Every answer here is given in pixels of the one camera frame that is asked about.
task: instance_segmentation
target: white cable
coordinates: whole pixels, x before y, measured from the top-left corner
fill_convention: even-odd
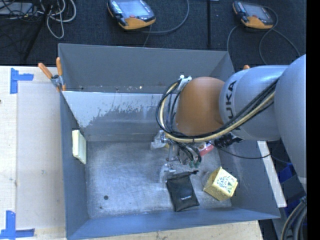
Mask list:
[[[62,30],[61,36],[57,36],[57,35],[51,30],[51,28],[50,28],[50,26],[49,26],[49,19],[50,19],[50,17],[47,17],[47,18],[46,18],[46,26],[47,26],[48,30],[50,31],[50,33],[51,33],[55,38],[57,38],[57,39],[62,39],[62,38],[65,36],[64,24],[63,24],[63,20],[62,20],[62,14],[60,14],[60,24],[61,24],[61,30]]]
[[[71,18],[68,18],[68,19],[63,19],[63,12],[65,11],[66,9],[66,1],[65,0],[62,0],[62,3],[63,3],[63,7],[60,8],[60,3],[59,3],[59,0],[56,0],[57,1],[57,5],[59,7],[59,11],[56,11],[55,13],[52,13],[52,8],[53,6],[51,6],[51,11],[50,13],[48,14],[48,17],[46,18],[46,26],[48,28],[48,30],[50,31],[50,33],[57,39],[62,39],[65,35],[65,30],[64,30],[64,26],[63,26],[63,23],[67,23],[67,22],[71,22],[75,19],[76,15],[77,15],[77,8],[76,8],[76,4],[73,0],[69,0],[72,4],[72,7],[73,7],[73,15]],[[40,5],[43,9],[43,11],[38,11],[38,13],[40,14],[44,14],[44,11],[45,11],[45,8],[44,8],[44,5],[42,3],[42,0],[40,0]],[[53,20],[53,21],[56,21],[56,22],[59,22],[61,24],[61,31],[62,31],[62,34],[61,36],[57,36],[53,31],[52,29],[50,28],[50,25],[49,25],[49,19]]]

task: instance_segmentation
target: wire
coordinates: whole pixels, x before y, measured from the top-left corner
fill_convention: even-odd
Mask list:
[[[242,158],[242,159],[263,159],[263,158],[267,158],[267,157],[271,156],[270,153],[269,153],[269,154],[266,154],[266,155],[264,155],[264,156],[259,156],[259,157],[240,156],[240,155],[231,153],[231,152],[229,152],[228,150],[225,150],[224,148],[218,147],[218,146],[214,145],[214,144],[211,143],[211,142],[207,142],[207,143],[208,143],[208,144],[211,144],[211,145],[213,145],[214,147],[216,147],[217,149],[219,149],[219,150],[221,150],[221,151],[223,151],[223,152],[226,152],[226,153],[228,153],[228,154],[230,154],[230,155],[232,155],[232,156],[234,156],[234,157],[237,157],[237,158]]]
[[[8,6],[11,5],[11,4],[13,4],[15,1],[16,1],[16,0],[12,0],[12,1],[10,1],[9,3],[6,3],[6,2],[4,2],[4,0],[2,0],[3,6],[0,6],[0,10],[3,9],[3,8],[5,8],[5,7],[8,8]]]
[[[62,39],[65,36],[64,23],[68,23],[68,22],[73,21],[75,19],[75,17],[77,16],[77,8],[76,8],[75,2],[73,0],[68,0],[71,3],[72,9],[73,9],[73,13],[72,13],[72,16],[70,18],[63,19],[63,13],[65,12],[65,10],[67,8],[67,3],[66,3],[65,0],[61,0],[61,1],[62,1],[62,7],[60,5],[59,0],[56,0],[57,11],[55,11],[55,9],[54,9],[54,7],[52,5],[51,8],[50,8],[49,15],[46,18],[46,26],[47,26],[48,30],[57,39]],[[38,11],[38,13],[44,14],[45,13],[45,6],[44,6],[42,0],[40,0],[40,6],[41,6],[43,11]],[[56,21],[56,22],[60,23],[60,27],[61,27],[61,35],[60,36],[57,36],[53,32],[53,30],[50,27],[49,20],[53,20],[53,21]]]
[[[304,224],[305,218],[307,216],[307,206],[305,206],[296,219],[293,227],[293,240],[299,239],[299,232],[302,230],[302,226]]]
[[[281,232],[280,240],[285,240],[287,238],[287,235],[292,223],[298,218],[300,213],[307,208],[307,204],[305,200],[306,200],[306,196],[301,199],[301,202],[294,208],[294,210],[291,212],[291,214],[285,221],[282,232]]]
[[[173,32],[175,30],[177,30],[178,28],[180,28],[187,20],[188,16],[189,16],[189,10],[190,10],[190,6],[189,6],[189,0],[186,0],[187,3],[187,11],[186,11],[186,15],[184,17],[184,19],[180,22],[179,25],[177,25],[176,27],[169,29],[169,30],[162,30],[162,31],[137,31],[139,33],[147,33],[147,34],[166,34],[166,33],[170,33]]]
[[[279,34],[280,36],[282,36],[284,39],[286,39],[286,40],[288,41],[288,43],[295,49],[296,53],[298,54],[298,57],[300,57],[301,54],[300,54],[300,52],[298,51],[297,47],[296,47],[284,34],[282,34],[281,32],[279,32],[278,30],[275,29],[275,27],[278,25],[278,21],[279,21],[277,13],[276,13],[273,9],[271,9],[270,7],[264,6],[264,8],[270,10],[270,11],[274,14],[274,16],[275,16],[275,23],[274,23],[274,25],[262,36],[262,38],[261,38],[260,41],[259,41],[259,49],[258,49],[258,51],[259,51],[259,56],[260,56],[261,60],[263,61],[263,63],[264,63],[265,65],[267,65],[267,62],[265,61],[265,59],[264,59],[264,57],[263,57],[263,55],[262,55],[262,52],[261,52],[261,46],[262,46],[263,40],[265,39],[265,37],[266,37],[271,31],[276,32],[277,34]],[[234,32],[234,30],[237,29],[239,26],[242,26],[242,24],[240,23],[239,25],[233,27],[232,30],[230,31],[229,35],[228,35],[227,42],[226,42],[226,50],[228,51],[228,53],[229,53],[229,42],[230,42],[231,34],[232,34],[232,33]]]
[[[275,85],[276,85],[276,82],[278,80],[276,80],[274,83],[272,83],[270,86],[268,86],[264,91],[265,93],[260,93],[255,99],[253,100],[256,100],[256,99],[261,99],[261,97],[263,95],[265,95],[268,92],[272,91],[273,89],[272,88],[275,88]],[[177,141],[177,142],[187,142],[187,143],[194,143],[194,142],[204,142],[204,141],[209,141],[211,139],[215,139],[219,136],[222,136],[232,130],[234,130],[235,128],[239,127],[240,125],[244,124],[247,120],[249,120],[251,117],[253,117],[255,114],[257,114],[260,110],[264,109],[264,106],[273,99],[274,95],[275,95],[275,92],[273,91],[271,94],[268,95],[268,97],[262,101],[260,104],[256,104],[257,107],[252,109],[250,112],[248,112],[245,116],[243,116],[240,120],[238,120],[237,122],[234,122],[236,117],[239,117],[239,115],[235,116],[235,118],[232,118],[232,120],[230,120],[231,122],[233,122],[231,125],[227,125],[226,128],[220,128],[218,129],[217,131],[215,131],[214,133],[211,133],[211,134],[206,134],[206,135],[203,135],[203,136],[186,136],[182,133],[180,133],[180,135],[173,135],[173,132],[171,132],[170,130],[168,130],[168,127],[166,127],[165,123],[164,123],[164,119],[163,119],[163,116],[164,116],[164,104],[168,98],[168,96],[174,92],[175,88],[177,88],[177,85],[178,85],[178,81],[176,81],[175,83],[173,83],[169,88],[168,90],[166,91],[166,93],[164,93],[162,99],[160,100],[159,104],[158,104],[158,107],[156,109],[156,120],[158,122],[158,124],[160,125],[160,127],[166,132],[166,135],[169,139],[172,139],[174,141]]]

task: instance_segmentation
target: blue tape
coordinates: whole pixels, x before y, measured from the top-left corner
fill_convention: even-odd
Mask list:
[[[11,83],[10,94],[16,94],[18,92],[18,81],[32,81],[34,79],[33,74],[19,74],[18,70],[11,68]]]
[[[16,240],[16,238],[33,237],[35,229],[16,230],[16,214],[13,211],[6,211],[5,229],[0,231],[0,239]]]

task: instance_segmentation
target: yellow cube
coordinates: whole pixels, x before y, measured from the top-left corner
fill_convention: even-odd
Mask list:
[[[237,185],[237,178],[233,177],[220,166],[210,174],[203,191],[215,199],[223,201],[233,196]]]

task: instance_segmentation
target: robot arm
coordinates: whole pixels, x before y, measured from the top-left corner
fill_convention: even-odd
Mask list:
[[[198,77],[178,94],[174,131],[162,118],[166,98],[159,104],[158,123],[168,138],[181,143],[216,141],[226,134],[236,141],[282,139],[306,190],[306,55],[290,65],[244,69],[226,82]]]

